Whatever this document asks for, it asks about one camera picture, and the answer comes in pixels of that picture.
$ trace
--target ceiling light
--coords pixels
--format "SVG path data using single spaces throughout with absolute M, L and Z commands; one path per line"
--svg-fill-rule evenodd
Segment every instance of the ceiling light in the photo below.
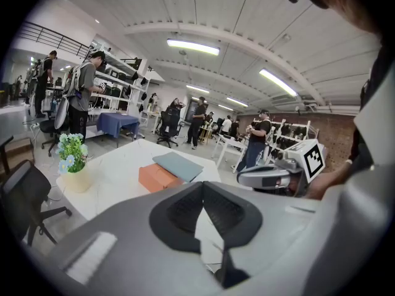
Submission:
M 275 75 L 272 75 L 266 69 L 262 69 L 259 73 L 262 76 L 265 76 L 269 80 L 273 81 L 275 84 L 277 84 L 281 89 L 286 91 L 288 94 L 290 94 L 292 96 L 297 96 L 297 93 L 295 91 L 293 91 L 287 84 L 285 84 L 283 81 L 278 79 Z
M 174 46 L 174 47 L 194 49 L 195 51 L 206 52 L 208 54 L 212 54 L 212 55 L 216 55 L 216 56 L 218 56 L 218 54 L 220 52 L 220 49 L 217 47 L 210 47 L 210 46 L 206 46 L 206 45 L 185 42 L 185 41 L 176 41 L 175 39 L 168 39 L 167 44 L 169 46 Z
M 232 99 L 231 97 L 227 97 L 227 100 L 232 101 L 232 102 L 237 103 L 237 104 L 240 104 L 240 105 L 242 105 L 242 106 L 248 107 L 247 104 L 242 103 L 242 102 L 240 102 L 240 101 L 237 101 L 237 100 L 235 100 L 235 99 Z
M 187 88 L 190 88 L 190 89 L 194 89 L 194 90 L 198 90 L 198 91 L 202 91 L 202 92 L 204 92 L 204 93 L 210 93 L 210 92 L 208 92 L 207 90 L 203 90 L 203 89 L 199 89 L 199 88 L 197 88 L 197 87 L 194 87 L 194 86 L 186 86 Z
M 221 104 L 219 104 L 218 106 L 219 106 L 219 107 L 223 107 L 224 109 L 227 109 L 227 110 L 229 110 L 229 111 L 233 111 L 233 109 L 231 109 L 231 108 L 229 108 L 229 107 L 226 107 L 226 106 L 223 106 L 223 105 L 221 105 Z
M 197 97 L 194 97 L 194 96 L 192 97 L 192 99 L 197 100 L 197 101 L 199 100 Z

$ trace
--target flower pot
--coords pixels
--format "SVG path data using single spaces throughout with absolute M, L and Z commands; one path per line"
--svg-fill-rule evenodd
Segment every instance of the flower pot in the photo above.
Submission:
M 76 193 L 85 192 L 92 185 L 92 179 L 89 172 L 88 166 L 84 166 L 83 169 L 76 173 L 65 173 L 61 175 L 64 183 L 66 184 L 66 188 L 70 191 Z

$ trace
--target orange box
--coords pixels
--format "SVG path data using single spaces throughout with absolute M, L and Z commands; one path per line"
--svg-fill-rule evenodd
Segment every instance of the orange box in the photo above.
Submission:
M 138 181 L 151 193 L 183 184 L 180 178 L 157 163 L 141 167 L 138 170 Z

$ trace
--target floor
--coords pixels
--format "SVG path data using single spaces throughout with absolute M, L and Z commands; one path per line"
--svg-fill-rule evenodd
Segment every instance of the floor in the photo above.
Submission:
M 49 100 L 46 100 L 44 102 L 43 110 L 45 110 L 46 107 L 49 107 Z M 66 214 L 59 214 L 44 222 L 46 227 L 48 228 L 48 231 L 53 235 L 55 240 L 59 241 L 69 232 L 73 231 L 74 229 L 85 223 L 86 220 L 70 205 L 68 200 L 62 196 L 61 191 L 56 186 L 56 179 L 59 176 L 59 156 L 55 152 L 52 152 L 52 157 L 48 157 L 49 145 L 46 145 L 44 150 L 41 149 L 41 143 L 50 138 L 49 136 L 41 133 L 38 128 L 31 128 L 32 125 L 37 122 L 37 120 L 35 120 L 34 117 L 31 117 L 28 111 L 29 108 L 24 107 L 22 101 L 14 103 L 13 107 L 6 107 L 0 109 L 0 125 L 2 128 L 2 136 L 3 133 L 7 133 L 13 134 L 14 139 L 30 137 L 32 140 L 36 136 L 36 140 L 34 142 L 34 155 L 36 166 L 41 172 L 43 172 L 43 174 L 47 177 L 52 186 L 52 189 L 49 193 L 50 201 L 49 203 L 43 204 L 42 210 L 66 206 L 73 213 L 71 217 L 67 217 Z M 31 115 L 35 114 L 33 107 L 30 108 L 30 113 Z M 145 129 L 141 129 L 141 132 L 145 134 L 146 140 L 156 142 L 157 136 L 150 132 L 150 129 L 152 129 L 153 125 L 154 119 L 150 120 L 148 123 L 148 127 Z M 207 145 L 198 145 L 196 150 L 192 150 L 190 145 L 182 144 L 182 142 L 185 140 L 184 137 L 187 135 L 187 132 L 188 126 L 181 129 L 180 135 L 176 139 L 176 141 L 179 143 L 179 146 L 176 147 L 175 145 L 173 145 L 173 148 L 178 149 L 182 152 L 186 152 L 187 154 L 194 154 L 202 158 L 211 159 L 211 154 L 214 150 L 216 141 L 210 139 Z M 129 143 L 131 143 L 131 140 L 129 138 L 124 138 L 120 136 L 119 146 L 123 146 Z M 88 146 L 89 150 L 88 158 L 94 158 L 114 150 L 116 148 L 116 141 L 111 136 L 103 135 L 87 139 L 86 145 Z M 217 151 L 216 157 L 214 157 L 213 159 L 214 161 L 218 159 L 219 153 L 220 150 Z M 230 166 L 234 165 L 237 160 L 237 155 L 226 153 L 218 168 L 218 172 L 223 183 L 242 187 L 240 184 L 237 183 L 236 175 L 232 173 L 232 170 L 230 168 Z M 46 255 L 53 248 L 53 243 L 46 236 L 40 236 L 37 231 L 33 240 L 33 247 Z

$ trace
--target gray folder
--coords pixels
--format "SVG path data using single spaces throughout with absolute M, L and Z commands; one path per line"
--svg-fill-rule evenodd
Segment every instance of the gray folder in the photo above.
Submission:
M 203 170 L 201 165 L 197 165 L 175 152 L 169 152 L 165 155 L 157 155 L 152 159 L 162 168 L 186 182 L 191 182 Z

